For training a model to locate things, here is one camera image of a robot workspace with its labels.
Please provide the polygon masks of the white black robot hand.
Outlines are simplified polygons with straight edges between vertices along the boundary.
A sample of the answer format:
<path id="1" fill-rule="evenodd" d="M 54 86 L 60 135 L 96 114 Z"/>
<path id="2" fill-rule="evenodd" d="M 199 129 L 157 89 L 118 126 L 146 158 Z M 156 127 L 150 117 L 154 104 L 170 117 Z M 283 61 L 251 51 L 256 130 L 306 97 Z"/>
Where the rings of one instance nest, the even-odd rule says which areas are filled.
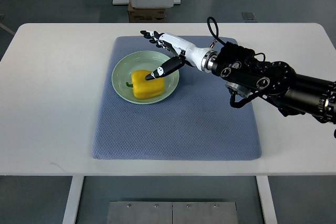
<path id="1" fill-rule="evenodd" d="M 170 51 L 174 56 L 160 65 L 156 70 L 145 77 L 146 80 L 153 80 L 166 77 L 185 64 L 196 67 L 198 70 L 210 73 L 212 63 L 218 53 L 212 48 L 198 48 L 193 43 L 169 33 L 158 33 L 157 31 L 142 30 L 140 33 L 150 43 L 157 47 Z"/>

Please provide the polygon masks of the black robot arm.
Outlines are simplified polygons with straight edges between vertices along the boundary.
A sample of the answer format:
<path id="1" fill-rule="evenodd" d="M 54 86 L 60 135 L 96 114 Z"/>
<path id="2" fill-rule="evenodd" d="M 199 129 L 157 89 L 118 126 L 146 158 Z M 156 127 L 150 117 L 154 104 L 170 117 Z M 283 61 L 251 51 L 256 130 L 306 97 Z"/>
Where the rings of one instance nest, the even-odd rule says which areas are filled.
<path id="1" fill-rule="evenodd" d="M 320 123 L 335 123 L 335 82 L 297 74 L 286 62 L 258 60 L 257 54 L 231 42 L 206 62 L 230 92 L 230 106 L 241 108 L 260 97 L 283 116 L 310 114 Z"/>

